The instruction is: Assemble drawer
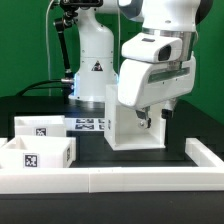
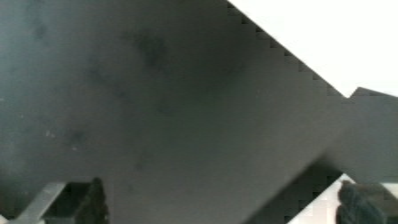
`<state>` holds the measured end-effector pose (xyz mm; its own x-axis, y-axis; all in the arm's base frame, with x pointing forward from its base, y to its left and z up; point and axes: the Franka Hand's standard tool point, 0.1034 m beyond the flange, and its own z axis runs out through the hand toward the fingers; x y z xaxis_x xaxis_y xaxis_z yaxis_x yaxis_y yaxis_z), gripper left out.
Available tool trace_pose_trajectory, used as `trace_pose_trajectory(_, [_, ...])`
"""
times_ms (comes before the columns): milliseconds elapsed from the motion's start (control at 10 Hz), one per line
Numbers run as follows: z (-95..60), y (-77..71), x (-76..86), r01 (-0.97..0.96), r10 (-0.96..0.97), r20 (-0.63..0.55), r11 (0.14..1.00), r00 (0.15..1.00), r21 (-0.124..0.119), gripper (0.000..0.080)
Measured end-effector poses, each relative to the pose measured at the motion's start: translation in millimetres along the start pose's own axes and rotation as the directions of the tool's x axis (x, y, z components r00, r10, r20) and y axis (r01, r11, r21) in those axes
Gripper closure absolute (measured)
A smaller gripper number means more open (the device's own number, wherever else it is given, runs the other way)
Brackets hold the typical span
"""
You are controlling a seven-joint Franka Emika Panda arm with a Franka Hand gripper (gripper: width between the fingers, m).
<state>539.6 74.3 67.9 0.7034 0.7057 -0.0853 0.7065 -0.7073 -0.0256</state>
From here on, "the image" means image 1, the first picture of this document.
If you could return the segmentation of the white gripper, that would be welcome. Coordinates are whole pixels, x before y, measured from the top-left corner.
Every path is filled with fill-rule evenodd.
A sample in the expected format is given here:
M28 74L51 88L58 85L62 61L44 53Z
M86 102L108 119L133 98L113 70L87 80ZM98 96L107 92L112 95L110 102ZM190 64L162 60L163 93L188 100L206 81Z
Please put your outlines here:
M126 59L119 75L118 100L124 106L137 110L139 127L149 129L151 118L148 106L167 100L161 117L172 118L177 104L176 97L192 91L195 70L194 56L183 62L180 69L171 71L167 63L150 64Z

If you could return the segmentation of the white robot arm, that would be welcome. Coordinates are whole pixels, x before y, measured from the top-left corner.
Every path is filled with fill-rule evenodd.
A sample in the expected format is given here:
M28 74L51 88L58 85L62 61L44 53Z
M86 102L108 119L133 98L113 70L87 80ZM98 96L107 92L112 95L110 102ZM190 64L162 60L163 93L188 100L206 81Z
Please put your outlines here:
M80 38L80 67L74 74L74 99L102 104L106 86L118 88L118 101L134 110L140 124L151 125L149 110L162 104L161 117L173 115L176 99L192 91L197 25L214 0L74 0ZM124 61L113 68L114 37L96 13L122 13L141 31L123 43Z

